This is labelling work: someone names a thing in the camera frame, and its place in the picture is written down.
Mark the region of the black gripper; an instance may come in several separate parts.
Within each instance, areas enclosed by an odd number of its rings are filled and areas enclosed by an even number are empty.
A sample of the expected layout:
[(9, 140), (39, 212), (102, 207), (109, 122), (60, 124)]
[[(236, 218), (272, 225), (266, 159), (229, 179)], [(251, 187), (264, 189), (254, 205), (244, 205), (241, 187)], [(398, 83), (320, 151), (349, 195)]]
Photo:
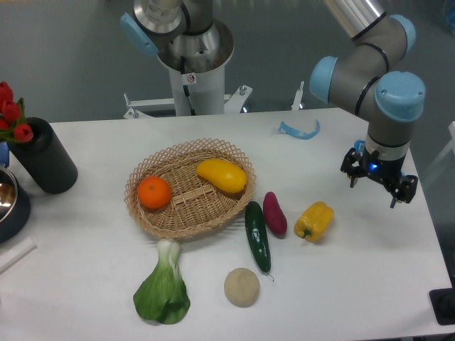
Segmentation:
[(393, 161), (379, 159), (379, 151), (367, 151), (365, 142), (359, 141), (344, 156), (341, 172), (350, 179), (350, 188), (354, 188), (359, 178), (369, 178), (381, 184), (391, 194), (390, 208), (398, 202), (410, 203), (415, 196), (418, 177), (402, 172), (405, 157)]

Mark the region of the silver robot base joint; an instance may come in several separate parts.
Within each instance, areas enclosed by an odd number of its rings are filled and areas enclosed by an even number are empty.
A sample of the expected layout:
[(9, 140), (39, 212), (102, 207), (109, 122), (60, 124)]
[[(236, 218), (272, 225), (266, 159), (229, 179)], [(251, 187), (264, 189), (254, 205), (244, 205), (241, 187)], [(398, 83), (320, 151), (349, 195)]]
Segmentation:
[(135, 1), (120, 24), (132, 45), (181, 74), (204, 73), (232, 57), (230, 29), (213, 16), (213, 1)]

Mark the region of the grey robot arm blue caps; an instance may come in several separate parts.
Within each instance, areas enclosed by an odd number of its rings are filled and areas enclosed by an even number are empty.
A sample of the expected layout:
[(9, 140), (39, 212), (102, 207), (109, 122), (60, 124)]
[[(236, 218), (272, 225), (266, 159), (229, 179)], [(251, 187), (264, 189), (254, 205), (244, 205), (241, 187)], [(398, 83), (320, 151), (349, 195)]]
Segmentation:
[(423, 81), (392, 70), (414, 45), (410, 20), (389, 15), (377, 1), (326, 1), (328, 10), (355, 44), (345, 59), (326, 56), (309, 81), (310, 92), (368, 123), (362, 151), (351, 148), (341, 171), (355, 185), (360, 178), (381, 184), (391, 205), (412, 201), (418, 185), (402, 165), (426, 97)]

